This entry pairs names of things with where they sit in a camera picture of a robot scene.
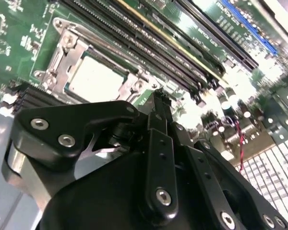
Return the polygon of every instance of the red wire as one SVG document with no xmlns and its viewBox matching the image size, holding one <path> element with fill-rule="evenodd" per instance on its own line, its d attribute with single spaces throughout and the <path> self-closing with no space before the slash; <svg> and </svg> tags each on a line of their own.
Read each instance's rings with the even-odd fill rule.
<svg viewBox="0 0 288 230">
<path fill-rule="evenodd" d="M 237 133 L 240 137 L 240 170 L 239 173 L 241 173 L 242 169 L 243 169 L 243 155 L 244 155 L 244 151 L 243 151 L 243 141 L 244 141 L 244 134 L 241 131 L 240 125 L 239 125 L 239 121 L 236 122 L 236 127 L 237 127 Z"/>
</svg>

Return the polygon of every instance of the black ram slot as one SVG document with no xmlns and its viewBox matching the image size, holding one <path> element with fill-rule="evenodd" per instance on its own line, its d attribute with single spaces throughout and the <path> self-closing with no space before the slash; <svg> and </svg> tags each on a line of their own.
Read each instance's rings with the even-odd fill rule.
<svg viewBox="0 0 288 230">
<path fill-rule="evenodd" d="M 186 15 L 194 20 L 195 23 L 214 40 L 219 46 L 223 47 L 228 54 L 235 58 L 247 70 L 253 71 L 258 63 L 236 43 L 225 31 L 223 31 L 208 15 L 206 15 L 193 2 L 188 0 L 173 0 L 173 3 Z"/>
<path fill-rule="evenodd" d="M 223 75 L 226 70 L 223 67 L 223 65 L 214 57 L 212 56 L 210 53 L 208 53 L 207 51 L 205 51 L 201 46 L 199 46 L 196 42 L 194 42 L 182 29 L 180 29 L 179 27 L 177 27 L 173 22 L 171 22 L 166 16 L 164 16 L 163 14 L 161 14 L 160 12 L 158 12 L 158 10 L 156 10 L 152 5 L 150 5 L 149 3 L 147 3 L 146 0 L 139 0 L 139 3 L 143 6 L 145 6 L 145 8 L 148 10 L 148 12 L 150 12 L 151 14 L 154 14 L 155 16 L 157 16 L 162 22 L 164 22 L 164 24 L 166 26 L 168 26 L 169 28 L 171 28 L 173 31 L 175 31 L 179 36 L 181 36 L 186 42 L 188 42 L 190 45 L 192 45 L 194 48 L 196 48 L 197 50 L 199 50 L 203 57 L 209 61 L 212 62 L 214 65 L 217 66 L 217 68 L 221 71 L 221 74 Z"/>
<path fill-rule="evenodd" d="M 91 1 L 91 0 L 84 0 L 85 2 L 90 2 L 95 3 L 95 1 Z M 121 14 L 123 14 L 124 16 L 128 16 L 129 19 L 132 19 L 133 23 L 137 23 L 137 26 L 142 27 L 142 29 L 145 29 L 147 33 L 150 33 L 151 36 L 157 38 L 159 41 L 161 41 L 164 44 L 166 44 L 167 46 L 170 47 L 170 49 L 172 49 L 175 52 L 175 55 L 178 56 L 180 59 L 184 60 L 185 63 L 188 63 L 190 66 L 192 66 L 197 72 L 200 72 L 203 76 L 204 73 L 203 71 L 206 72 L 206 70 L 204 70 L 202 67 L 199 67 L 197 65 L 197 63 L 195 63 L 193 60 L 189 59 L 182 51 L 180 51 L 179 49 L 177 49 L 171 42 L 169 42 L 167 39 L 165 39 L 164 37 L 160 36 L 158 33 L 156 33 L 154 30 L 151 30 L 149 26 L 145 26 L 143 25 L 143 22 L 140 21 L 138 18 L 134 17 L 132 13 L 130 13 L 128 10 L 126 10 L 124 7 L 121 7 L 115 0 L 114 1 L 110 1 L 108 2 L 109 5 L 115 6 L 115 9 L 120 12 Z"/>
<path fill-rule="evenodd" d="M 93 23 L 96 28 L 102 30 L 109 38 L 111 38 L 113 41 L 120 44 L 122 47 L 128 48 L 133 53 L 135 53 L 140 59 L 145 60 L 149 65 L 154 67 L 156 70 L 159 70 L 160 72 L 163 72 L 166 76 L 169 76 L 170 79 L 183 88 L 187 89 L 188 91 L 196 91 L 197 87 L 195 82 L 190 82 L 190 80 L 181 78 L 180 76 L 177 76 L 176 73 L 173 73 L 171 70 L 167 69 L 166 67 L 158 64 L 153 60 L 152 57 L 149 55 L 139 51 L 138 48 L 133 48 L 130 46 L 130 44 L 126 43 L 126 41 L 122 38 L 119 38 L 114 33 L 109 32 L 109 28 L 104 25 L 102 22 L 100 22 L 98 19 L 94 18 L 92 14 L 90 14 L 84 7 L 79 5 L 76 2 L 69 1 L 69 0 L 58 0 L 62 5 L 64 5 L 66 8 L 70 9 L 72 12 L 76 13 L 79 17 L 81 17 L 83 20 L 85 20 L 88 23 Z"/>
<path fill-rule="evenodd" d="M 99 5 L 97 1 L 88 0 L 88 1 L 84 1 L 84 2 L 86 2 L 90 7 L 92 7 L 92 9 L 97 10 L 98 12 L 101 12 L 102 15 L 106 15 L 107 19 L 112 19 L 113 20 L 112 25 L 116 26 L 117 28 L 120 28 L 128 36 L 136 37 L 136 35 L 137 35 L 136 32 L 132 31 L 132 29 L 130 29 L 130 27 L 128 25 L 124 24 L 125 22 L 123 20 L 121 20 L 120 18 L 111 14 L 111 12 L 109 12 L 103 6 Z M 174 60 L 172 57 L 170 57 L 169 55 L 166 55 L 166 54 L 164 55 L 163 52 L 161 52 L 161 49 L 159 50 L 159 52 L 157 52 L 156 48 L 153 47 L 153 45 L 151 45 L 149 42 L 145 41 L 145 39 L 142 39 L 141 36 L 137 37 L 137 42 L 139 42 L 139 43 L 141 42 L 141 45 L 143 45 L 146 48 L 149 48 L 151 50 L 154 50 L 156 52 L 156 54 L 158 53 L 163 60 L 165 60 L 167 63 L 170 63 L 173 66 L 176 66 L 180 70 L 180 72 L 182 72 L 184 75 L 187 75 L 190 79 L 193 79 L 194 81 L 197 80 L 197 81 L 202 82 L 202 80 L 200 80 L 200 79 L 197 79 L 197 78 L 195 79 L 194 74 L 192 72 L 190 72 L 187 68 L 185 68 L 183 65 L 181 65 L 176 60 Z"/>
</svg>

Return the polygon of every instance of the ram slot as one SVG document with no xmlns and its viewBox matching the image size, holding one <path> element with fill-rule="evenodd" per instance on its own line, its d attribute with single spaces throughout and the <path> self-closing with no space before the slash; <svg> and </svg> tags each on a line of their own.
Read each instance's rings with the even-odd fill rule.
<svg viewBox="0 0 288 230">
<path fill-rule="evenodd" d="M 201 70 L 199 70 L 195 66 L 192 66 L 191 63 L 184 59 L 184 57 L 182 57 L 178 52 L 172 51 L 171 47 L 168 47 L 164 41 L 163 43 L 161 43 L 149 31 L 145 31 L 143 28 L 141 28 L 140 24 L 135 23 L 137 22 L 135 18 L 132 18 L 131 21 L 122 12 L 117 11 L 111 5 L 108 7 L 98 0 L 84 0 L 83 2 L 87 3 L 88 6 L 92 7 L 92 9 L 101 12 L 102 15 L 105 15 L 107 17 L 107 19 L 112 19 L 112 26 L 115 26 L 116 28 L 121 28 L 121 33 L 125 33 L 125 37 L 128 36 L 129 41 L 134 44 L 138 44 L 139 48 L 149 49 L 152 52 L 155 51 L 155 54 L 159 53 L 163 60 L 166 60 L 166 62 L 170 65 L 176 66 L 190 79 L 193 79 L 194 81 L 202 81 L 198 78 L 199 75 L 204 76 L 204 73 Z"/>
<path fill-rule="evenodd" d="M 236 59 L 248 71 L 253 71 L 258 63 L 237 44 L 225 31 L 223 31 L 212 19 L 199 7 L 188 0 L 174 0 L 173 3 L 182 12 L 188 15 L 212 40 Z"/>
<path fill-rule="evenodd" d="M 108 38 L 119 44 L 119 46 L 129 50 L 129 52 L 135 54 L 139 59 L 145 60 L 148 65 L 152 66 L 157 71 L 163 72 L 164 75 L 170 77 L 172 81 L 178 83 L 181 87 L 189 91 L 197 90 L 196 82 L 186 78 L 186 76 L 182 74 L 177 68 L 164 62 L 163 59 L 160 58 L 157 54 L 152 54 L 145 47 L 139 47 L 131 44 L 130 41 L 127 40 L 127 37 L 124 37 L 124 34 L 118 34 L 113 26 L 101 20 L 101 16 L 96 12 L 88 10 L 84 5 L 77 1 L 59 0 L 59 2 L 67 9 L 70 9 L 72 12 L 76 13 L 88 24 L 93 24 L 94 27 L 103 31 L 103 33 Z"/>
<path fill-rule="evenodd" d="M 198 45 L 194 40 L 192 40 L 182 29 L 176 26 L 172 21 L 170 21 L 165 15 L 160 13 L 154 6 L 147 2 L 146 0 L 140 0 L 140 4 L 143 5 L 147 9 L 147 13 L 151 14 L 153 20 L 157 20 L 156 23 L 161 24 L 163 27 L 168 29 L 173 35 L 178 34 L 182 38 L 182 42 L 185 43 L 186 46 L 193 46 L 195 49 L 201 52 L 201 55 L 213 63 L 217 68 L 221 71 L 221 74 L 224 74 L 225 68 L 223 65 L 215 58 L 213 55 L 204 50 L 200 45 Z"/>
</svg>

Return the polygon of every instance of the blue ram slot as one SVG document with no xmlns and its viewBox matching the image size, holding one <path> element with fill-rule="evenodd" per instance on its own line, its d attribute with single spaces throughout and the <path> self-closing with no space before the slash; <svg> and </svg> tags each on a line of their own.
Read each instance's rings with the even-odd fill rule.
<svg viewBox="0 0 288 230">
<path fill-rule="evenodd" d="M 242 23 L 244 26 L 260 41 L 267 50 L 269 50 L 273 55 L 277 54 L 277 50 L 264 38 L 262 38 L 258 33 L 257 30 L 242 16 L 242 14 L 233 6 L 228 0 L 220 0 L 221 3 L 229 9 L 229 11 Z"/>
</svg>

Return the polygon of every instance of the white surface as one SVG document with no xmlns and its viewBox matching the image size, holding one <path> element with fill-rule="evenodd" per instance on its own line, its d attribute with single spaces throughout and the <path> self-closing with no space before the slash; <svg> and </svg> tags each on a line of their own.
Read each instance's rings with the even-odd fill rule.
<svg viewBox="0 0 288 230">
<path fill-rule="evenodd" d="M 123 78 L 108 67 L 86 56 L 72 79 L 69 90 L 83 99 L 107 102 L 117 99 Z"/>
</svg>

